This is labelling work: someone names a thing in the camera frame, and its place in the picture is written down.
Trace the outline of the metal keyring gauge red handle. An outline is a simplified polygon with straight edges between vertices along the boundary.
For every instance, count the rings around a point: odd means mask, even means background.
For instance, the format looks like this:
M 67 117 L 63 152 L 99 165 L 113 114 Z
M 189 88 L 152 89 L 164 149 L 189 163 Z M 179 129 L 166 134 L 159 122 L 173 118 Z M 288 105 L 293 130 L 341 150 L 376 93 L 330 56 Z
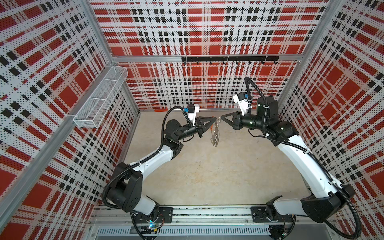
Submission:
M 214 147 L 217 147 L 220 141 L 220 123 L 221 118 L 217 118 L 216 122 L 211 126 L 211 143 Z

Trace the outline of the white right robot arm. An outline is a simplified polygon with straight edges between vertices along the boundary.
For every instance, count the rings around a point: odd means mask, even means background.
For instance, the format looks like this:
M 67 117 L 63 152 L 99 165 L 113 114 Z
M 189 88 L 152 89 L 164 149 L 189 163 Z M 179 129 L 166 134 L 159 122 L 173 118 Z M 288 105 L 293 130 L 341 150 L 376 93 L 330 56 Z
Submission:
M 258 98 L 255 115 L 249 111 L 247 93 L 234 95 L 233 100 L 239 105 L 240 111 L 223 115 L 221 119 L 234 130 L 261 130 L 265 117 L 268 137 L 273 138 L 273 145 L 294 164 L 310 192 L 308 197 L 302 199 L 277 196 L 270 200 L 267 205 L 268 214 L 272 218 L 276 215 L 293 214 L 323 223 L 356 194 L 351 185 L 343 185 L 319 161 L 312 158 L 311 151 L 291 123 L 279 120 L 278 102 L 272 96 Z

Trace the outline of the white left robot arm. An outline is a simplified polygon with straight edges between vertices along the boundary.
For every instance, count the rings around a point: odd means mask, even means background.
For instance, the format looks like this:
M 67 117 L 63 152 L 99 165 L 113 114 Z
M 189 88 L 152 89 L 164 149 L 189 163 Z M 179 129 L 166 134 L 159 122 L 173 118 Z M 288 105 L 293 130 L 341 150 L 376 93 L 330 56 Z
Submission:
M 182 126 L 177 120 L 168 121 L 164 124 L 164 137 L 159 150 L 129 165 L 120 163 L 116 166 L 111 181 L 103 191 L 104 205 L 126 213 L 142 214 L 147 221 L 155 222 L 160 215 L 160 205 L 142 194 L 144 180 L 181 152 L 182 140 L 195 134 L 201 138 L 216 121 L 215 117 L 197 117 L 192 126 Z

